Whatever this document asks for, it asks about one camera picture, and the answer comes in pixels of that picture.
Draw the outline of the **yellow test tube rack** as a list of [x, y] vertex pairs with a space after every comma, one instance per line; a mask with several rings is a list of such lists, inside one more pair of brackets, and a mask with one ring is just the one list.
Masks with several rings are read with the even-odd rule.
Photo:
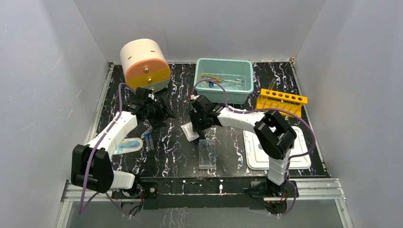
[[255, 109], [278, 108], [301, 117], [302, 106], [308, 103], [305, 96], [261, 89]]

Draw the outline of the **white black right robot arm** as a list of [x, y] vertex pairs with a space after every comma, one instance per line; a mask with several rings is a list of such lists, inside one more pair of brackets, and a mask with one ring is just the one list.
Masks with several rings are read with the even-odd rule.
[[254, 133], [269, 158], [268, 192], [279, 197], [286, 191], [289, 157], [297, 133], [279, 111], [247, 113], [225, 104], [213, 103], [204, 95], [193, 96], [191, 105], [189, 116], [194, 132], [221, 126]]

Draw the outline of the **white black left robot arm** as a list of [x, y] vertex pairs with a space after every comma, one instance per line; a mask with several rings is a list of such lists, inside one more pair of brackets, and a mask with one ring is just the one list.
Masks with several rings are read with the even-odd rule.
[[135, 174], [115, 171], [111, 158], [121, 141], [134, 130], [139, 122], [148, 121], [153, 129], [166, 126], [168, 118], [175, 115], [163, 98], [153, 90], [139, 87], [133, 98], [119, 108], [107, 127], [85, 145], [78, 144], [72, 151], [71, 182], [83, 189], [105, 193], [123, 189], [131, 198], [142, 192]]

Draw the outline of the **glass test tube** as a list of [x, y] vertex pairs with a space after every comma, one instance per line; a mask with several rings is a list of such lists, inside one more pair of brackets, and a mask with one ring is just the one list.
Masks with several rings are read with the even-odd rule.
[[273, 88], [274, 88], [274, 86], [276, 85], [276, 83], [277, 83], [277, 79], [276, 79], [276, 78], [273, 78], [273, 79], [271, 80], [270, 84], [269, 84], [268, 90], [273, 90]]

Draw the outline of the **small clear plastic bag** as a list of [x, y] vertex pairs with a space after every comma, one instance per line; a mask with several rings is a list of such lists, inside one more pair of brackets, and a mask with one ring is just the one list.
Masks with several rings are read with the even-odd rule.
[[183, 130], [185, 137], [189, 142], [196, 140], [200, 137], [200, 135], [197, 132], [193, 131], [193, 125], [191, 122], [181, 125], [181, 129]]

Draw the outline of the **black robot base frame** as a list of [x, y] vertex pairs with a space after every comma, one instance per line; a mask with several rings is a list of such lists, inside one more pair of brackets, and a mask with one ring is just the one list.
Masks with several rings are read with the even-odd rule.
[[166, 208], [249, 208], [287, 210], [299, 197], [295, 181], [277, 186], [266, 177], [140, 178], [114, 199], [144, 200], [145, 210]]

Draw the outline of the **tan rubber tubing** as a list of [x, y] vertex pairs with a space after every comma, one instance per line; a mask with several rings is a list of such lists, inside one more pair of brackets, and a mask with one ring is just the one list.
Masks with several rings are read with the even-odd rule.
[[[217, 76], [214, 76], [214, 75], [210, 75], [210, 74], [199, 74], [199, 80], [216, 81], [217, 79], [220, 79], [220, 78]], [[202, 84], [204, 87], [214, 88], [213, 82], [203, 81]]]

